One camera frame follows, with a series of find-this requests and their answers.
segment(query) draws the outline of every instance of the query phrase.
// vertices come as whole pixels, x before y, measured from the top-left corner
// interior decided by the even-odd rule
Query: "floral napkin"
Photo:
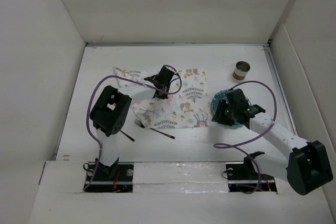
[[[128,79],[143,82],[148,76],[158,71],[121,70],[114,68],[114,73]],[[206,75],[202,69],[183,69],[178,73],[182,78],[179,93],[168,95],[167,99],[147,99],[132,106],[132,109],[145,127],[154,129],[207,127],[211,121],[211,98],[207,94]],[[119,86],[134,85],[118,80]],[[177,79],[172,82],[170,92],[180,87]]]

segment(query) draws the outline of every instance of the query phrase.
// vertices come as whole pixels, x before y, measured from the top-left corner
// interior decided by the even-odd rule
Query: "metal cup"
[[[249,63],[245,61],[239,61],[236,64],[235,70],[233,71],[233,77],[237,80],[243,80],[250,69],[251,67]]]

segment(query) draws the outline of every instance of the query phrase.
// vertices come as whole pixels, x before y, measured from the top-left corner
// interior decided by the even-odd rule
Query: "cartoon illustration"
[[[193,70],[192,69],[186,69],[186,72],[185,72],[183,77],[187,78],[188,76],[192,76],[192,75],[194,75]]]
[[[121,73],[121,76],[126,77],[126,73],[125,73],[124,70],[121,70],[120,68],[117,68],[117,67],[115,69],[117,69]]]
[[[134,78],[134,77],[140,77],[140,71],[137,71],[137,70],[128,70],[128,71],[125,71],[126,74],[128,74],[130,77]]]
[[[183,93],[187,97],[187,100],[192,99],[194,103],[196,102],[196,99],[202,99],[201,95],[203,95],[203,92],[203,89],[194,88],[193,86],[191,88],[183,90]]]
[[[150,102],[149,105],[150,105],[153,109],[155,109],[155,108],[157,107],[156,103],[154,103],[154,102]]]
[[[202,114],[202,120],[200,119],[199,115],[194,115],[194,117],[197,120],[196,125],[194,125],[194,127],[196,128],[208,127],[206,122],[206,120],[208,120],[208,114],[206,115],[206,119],[204,119],[204,114]]]
[[[150,124],[151,119],[150,116],[154,113],[154,111],[151,110],[144,110],[144,109],[139,109],[139,111],[142,110],[144,111],[143,113],[137,112],[136,115],[141,115],[144,117],[144,119]]]
[[[154,126],[158,126],[158,129],[174,129],[175,125],[177,125],[176,122],[173,122],[169,119],[164,118],[164,120],[155,123]]]
[[[193,76],[194,74],[198,75],[199,73],[197,72],[198,69],[194,68],[194,69],[186,69],[185,70],[185,74],[184,74],[184,78],[187,78],[188,76]]]
[[[186,103],[182,103],[180,105],[180,109],[181,111],[183,111],[183,113],[187,113],[187,112],[194,112],[194,110],[191,108],[190,103],[186,102]]]
[[[156,119],[159,119],[162,116],[162,114],[160,112],[158,112],[157,110],[154,110],[154,115],[155,115]]]

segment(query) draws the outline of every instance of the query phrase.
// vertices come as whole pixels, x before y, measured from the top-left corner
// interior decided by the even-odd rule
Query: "printed pattern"
[[[142,82],[144,78],[157,74],[158,71],[121,70],[114,73],[124,78]],[[176,129],[208,127],[211,121],[211,98],[207,94],[206,74],[202,69],[179,70],[182,87],[179,93],[168,95],[165,100],[148,99],[132,106],[132,110],[145,127],[154,129]],[[118,80],[119,86],[134,85]],[[180,81],[171,83],[170,91],[176,91]]]

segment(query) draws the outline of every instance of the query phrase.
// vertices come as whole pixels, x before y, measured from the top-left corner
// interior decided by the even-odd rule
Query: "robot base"
[[[258,183],[258,174],[251,169],[248,169],[243,162],[229,162],[226,163],[226,175],[228,179],[229,192],[251,192]],[[267,174],[264,175],[271,191],[277,192],[274,177]],[[267,181],[262,176],[259,189],[262,191],[269,191]]]
[[[95,163],[89,163],[88,170],[94,170]],[[133,192],[133,163],[118,163],[111,167],[99,163],[87,193],[131,193]],[[92,173],[87,172],[84,187],[89,183]]]

